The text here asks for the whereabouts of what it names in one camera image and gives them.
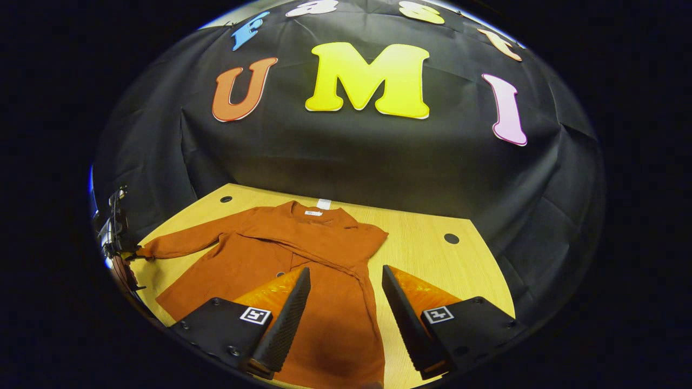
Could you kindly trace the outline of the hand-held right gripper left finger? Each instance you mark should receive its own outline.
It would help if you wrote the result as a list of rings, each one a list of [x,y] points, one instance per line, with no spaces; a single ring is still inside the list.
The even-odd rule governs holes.
[[[310,291],[309,268],[296,269],[234,300],[211,298],[170,330],[232,370],[271,380],[282,370]]]

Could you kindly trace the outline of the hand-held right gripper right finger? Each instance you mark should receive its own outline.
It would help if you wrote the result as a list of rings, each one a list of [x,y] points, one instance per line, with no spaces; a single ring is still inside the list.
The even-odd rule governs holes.
[[[423,379],[469,372],[527,331],[524,323],[485,297],[455,297],[393,266],[383,266],[382,288]]]

